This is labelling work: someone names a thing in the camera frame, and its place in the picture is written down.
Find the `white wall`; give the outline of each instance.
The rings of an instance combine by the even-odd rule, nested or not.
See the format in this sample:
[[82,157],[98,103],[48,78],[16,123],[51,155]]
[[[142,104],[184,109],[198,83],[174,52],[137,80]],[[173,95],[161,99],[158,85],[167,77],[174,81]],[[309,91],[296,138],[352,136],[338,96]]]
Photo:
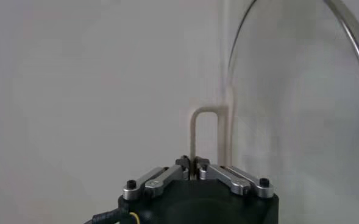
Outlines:
[[359,65],[332,12],[258,0],[237,57],[234,163],[271,178],[281,223],[359,223]]
[[187,154],[190,106],[220,98],[219,7],[0,0],[0,223],[84,223]]

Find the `black screw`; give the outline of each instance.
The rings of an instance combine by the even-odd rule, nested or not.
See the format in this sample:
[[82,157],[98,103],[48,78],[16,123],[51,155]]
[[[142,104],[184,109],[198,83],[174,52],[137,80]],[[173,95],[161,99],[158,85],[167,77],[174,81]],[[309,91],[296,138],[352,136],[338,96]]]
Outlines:
[[269,179],[267,179],[267,178],[261,178],[261,179],[259,180],[259,185],[260,185],[261,187],[270,187],[270,181],[269,181]]
[[137,186],[137,183],[135,180],[128,180],[126,182],[126,188],[128,188],[128,189],[135,189],[136,186]]

